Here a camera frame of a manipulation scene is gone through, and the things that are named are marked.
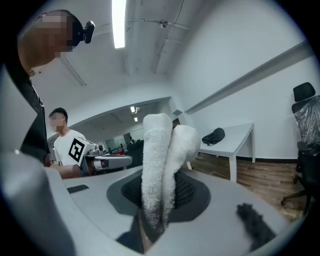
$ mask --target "black shirt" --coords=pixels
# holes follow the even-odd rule
[[[32,86],[29,75],[20,63],[17,42],[12,44],[12,47],[7,54],[5,65],[17,89],[37,113],[35,120],[24,138],[20,150],[45,164],[46,157],[50,153],[47,143],[45,108],[42,100]]]

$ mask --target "man in black shirt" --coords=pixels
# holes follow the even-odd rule
[[[48,157],[50,151],[47,143],[45,108],[32,86],[30,74],[33,68],[50,63],[60,57],[60,53],[72,50],[80,41],[89,43],[93,29],[92,22],[88,22],[86,28],[83,28],[80,21],[67,10],[43,13],[20,38],[12,42],[5,61],[11,79],[37,115],[20,150],[35,157],[46,167],[57,169],[62,177],[79,177],[81,173],[77,165],[51,165]]]

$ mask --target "white towel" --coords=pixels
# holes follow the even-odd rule
[[[143,119],[142,205],[143,213],[154,229],[161,221],[162,178],[172,127],[171,119],[164,113],[149,114]]]
[[[188,161],[196,158],[201,139],[196,129],[187,125],[177,125],[171,135],[162,178],[162,222],[165,229],[169,214],[175,202],[175,173]]]

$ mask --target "black backpack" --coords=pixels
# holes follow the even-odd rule
[[[212,133],[204,136],[202,138],[202,142],[207,144],[208,146],[212,146],[220,142],[226,136],[224,129],[217,128]]]

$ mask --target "man in white t-shirt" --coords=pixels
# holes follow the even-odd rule
[[[58,107],[54,109],[50,115],[50,125],[53,130],[59,134],[54,142],[54,153],[59,165],[53,164],[51,167],[57,169],[63,179],[81,177],[80,167],[73,164],[69,157],[69,149],[75,137],[85,139],[85,136],[76,130],[68,128],[68,114],[65,109]]]

